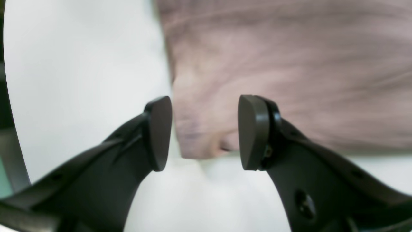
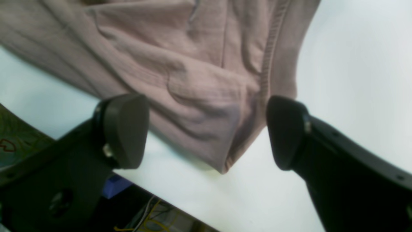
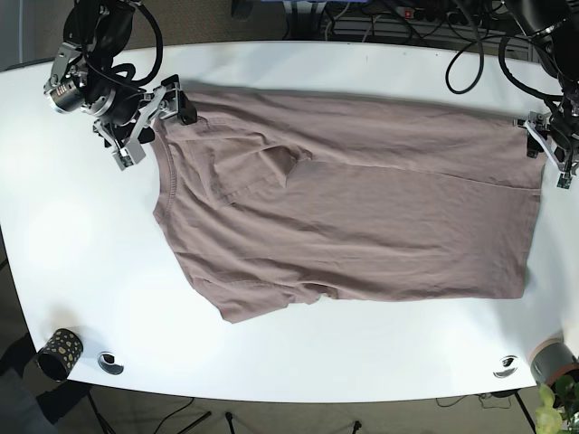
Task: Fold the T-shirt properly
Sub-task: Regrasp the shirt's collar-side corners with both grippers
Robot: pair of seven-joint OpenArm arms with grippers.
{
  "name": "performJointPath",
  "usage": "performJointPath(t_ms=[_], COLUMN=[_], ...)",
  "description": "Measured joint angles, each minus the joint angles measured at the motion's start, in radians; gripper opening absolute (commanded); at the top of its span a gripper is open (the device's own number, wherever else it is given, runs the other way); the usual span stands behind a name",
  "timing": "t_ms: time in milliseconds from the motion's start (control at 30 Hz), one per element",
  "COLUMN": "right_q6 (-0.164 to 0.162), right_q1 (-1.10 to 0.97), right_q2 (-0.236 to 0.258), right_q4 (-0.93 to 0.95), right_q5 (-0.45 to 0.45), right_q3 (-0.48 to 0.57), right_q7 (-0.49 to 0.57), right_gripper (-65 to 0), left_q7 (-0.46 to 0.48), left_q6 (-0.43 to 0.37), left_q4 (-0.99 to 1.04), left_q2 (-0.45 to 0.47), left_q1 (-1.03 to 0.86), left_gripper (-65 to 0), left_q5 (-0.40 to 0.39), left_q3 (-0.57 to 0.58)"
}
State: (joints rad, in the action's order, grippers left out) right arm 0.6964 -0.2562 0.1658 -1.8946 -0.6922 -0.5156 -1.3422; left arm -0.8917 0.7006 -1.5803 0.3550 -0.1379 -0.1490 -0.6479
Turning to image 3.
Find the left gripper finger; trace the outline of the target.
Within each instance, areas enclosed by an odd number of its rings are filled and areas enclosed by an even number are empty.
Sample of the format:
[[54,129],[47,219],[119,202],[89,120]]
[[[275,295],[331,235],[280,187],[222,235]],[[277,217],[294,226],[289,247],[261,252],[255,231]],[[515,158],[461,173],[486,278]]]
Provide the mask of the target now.
[[527,133],[527,157],[536,159],[545,150],[530,133]]

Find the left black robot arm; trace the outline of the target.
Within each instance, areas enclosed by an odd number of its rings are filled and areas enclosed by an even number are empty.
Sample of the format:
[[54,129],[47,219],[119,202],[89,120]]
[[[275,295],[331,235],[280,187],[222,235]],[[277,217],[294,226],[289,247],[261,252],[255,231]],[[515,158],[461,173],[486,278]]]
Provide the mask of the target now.
[[508,69],[509,36],[500,40],[498,63],[504,76],[519,90],[540,99],[547,114],[531,112],[516,125],[527,131],[527,156],[546,154],[559,172],[557,186],[569,189],[578,173],[578,22],[566,1],[505,1],[503,5],[535,48],[547,74],[557,80],[560,95],[535,90]]

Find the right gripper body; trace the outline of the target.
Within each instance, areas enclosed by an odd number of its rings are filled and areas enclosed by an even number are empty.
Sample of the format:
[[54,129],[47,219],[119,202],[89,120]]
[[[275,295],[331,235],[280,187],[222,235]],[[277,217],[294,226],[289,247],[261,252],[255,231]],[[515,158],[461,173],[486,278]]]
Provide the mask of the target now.
[[184,92],[179,78],[167,78],[152,92],[127,96],[113,102],[110,110],[93,123],[121,171],[146,156],[143,145],[155,137],[156,120],[177,118],[184,124]]

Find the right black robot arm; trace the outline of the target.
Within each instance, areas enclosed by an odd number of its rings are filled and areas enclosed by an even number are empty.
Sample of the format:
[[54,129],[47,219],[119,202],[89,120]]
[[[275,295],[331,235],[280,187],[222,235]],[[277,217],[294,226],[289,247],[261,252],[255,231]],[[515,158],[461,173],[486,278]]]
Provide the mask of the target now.
[[[134,64],[114,62],[128,44],[134,13],[146,18],[156,41],[153,66],[141,79],[135,77]],[[145,158],[143,146],[154,141],[156,120],[177,118],[183,125],[197,120],[177,75],[146,91],[161,69],[163,53],[160,27],[142,2],[77,1],[43,86],[44,96],[61,114],[80,110],[92,116],[94,133],[111,149],[119,168],[126,169]]]

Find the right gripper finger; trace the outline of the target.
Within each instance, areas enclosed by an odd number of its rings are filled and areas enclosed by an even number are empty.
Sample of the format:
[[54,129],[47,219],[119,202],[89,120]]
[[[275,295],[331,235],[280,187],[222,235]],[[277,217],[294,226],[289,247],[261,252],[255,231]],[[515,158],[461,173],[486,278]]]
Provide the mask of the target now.
[[175,115],[182,125],[188,126],[197,122],[198,114],[195,105],[182,90],[175,91],[173,105]]

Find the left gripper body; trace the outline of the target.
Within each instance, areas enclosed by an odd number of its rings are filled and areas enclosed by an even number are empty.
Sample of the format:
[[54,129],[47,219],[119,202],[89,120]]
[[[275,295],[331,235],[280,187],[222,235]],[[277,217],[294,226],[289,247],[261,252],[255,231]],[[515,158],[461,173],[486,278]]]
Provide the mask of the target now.
[[578,119],[573,119],[569,126],[561,113],[548,116],[531,111],[527,118],[516,118],[514,126],[536,138],[547,160],[559,172],[556,186],[568,190],[578,172],[578,134],[574,132]]

